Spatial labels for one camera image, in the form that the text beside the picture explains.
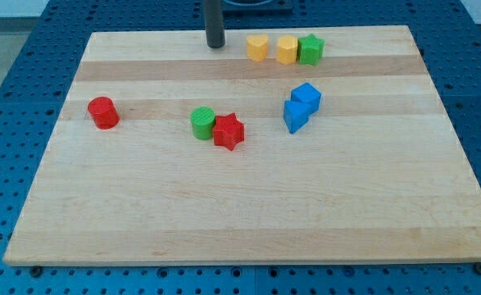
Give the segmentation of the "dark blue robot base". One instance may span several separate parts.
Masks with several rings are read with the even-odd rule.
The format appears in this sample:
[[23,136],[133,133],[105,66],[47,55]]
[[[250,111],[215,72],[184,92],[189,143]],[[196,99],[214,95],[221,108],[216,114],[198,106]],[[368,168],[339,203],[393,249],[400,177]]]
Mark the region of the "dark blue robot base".
[[293,0],[222,0],[227,12],[291,11]]

